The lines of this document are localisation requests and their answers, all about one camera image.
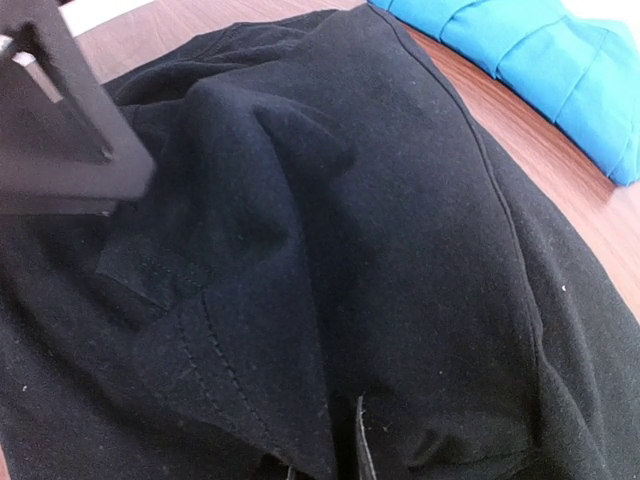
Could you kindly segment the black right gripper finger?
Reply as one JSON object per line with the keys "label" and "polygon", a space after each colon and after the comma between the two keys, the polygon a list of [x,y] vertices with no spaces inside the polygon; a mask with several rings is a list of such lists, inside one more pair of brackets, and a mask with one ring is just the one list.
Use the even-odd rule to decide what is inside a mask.
{"label": "black right gripper finger", "polygon": [[355,436],[356,452],[358,460],[358,475],[360,480],[376,480],[377,474],[373,463],[373,458],[366,438],[366,427],[364,424],[364,397],[359,396],[356,402],[355,415]]}

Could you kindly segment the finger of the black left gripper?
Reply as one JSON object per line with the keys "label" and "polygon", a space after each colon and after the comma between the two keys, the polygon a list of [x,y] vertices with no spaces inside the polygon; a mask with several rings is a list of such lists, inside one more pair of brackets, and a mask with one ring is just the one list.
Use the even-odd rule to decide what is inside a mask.
{"label": "finger of the black left gripper", "polygon": [[108,215],[154,171],[57,3],[2,2],[2,214]]}

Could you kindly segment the black garment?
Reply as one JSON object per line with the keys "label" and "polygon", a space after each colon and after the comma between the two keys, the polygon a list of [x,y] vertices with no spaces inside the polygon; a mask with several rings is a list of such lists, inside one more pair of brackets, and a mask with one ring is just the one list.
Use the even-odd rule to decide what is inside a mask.
{"label": "black garment", "polygon": [[199,35],[109,82],[113,216],[1,222],[14,479],[635,479],[639,326],[401,24]]}

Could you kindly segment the blue pleated skirt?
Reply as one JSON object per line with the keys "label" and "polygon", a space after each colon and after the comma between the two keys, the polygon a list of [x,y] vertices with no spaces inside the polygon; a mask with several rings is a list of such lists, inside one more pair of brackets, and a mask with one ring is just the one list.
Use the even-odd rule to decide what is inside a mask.
{"label": "blue pleated skirt", "polygon": [[639,179],[639,49],[618,21],[559,1],[379,1],[502,82],[614,184]]}

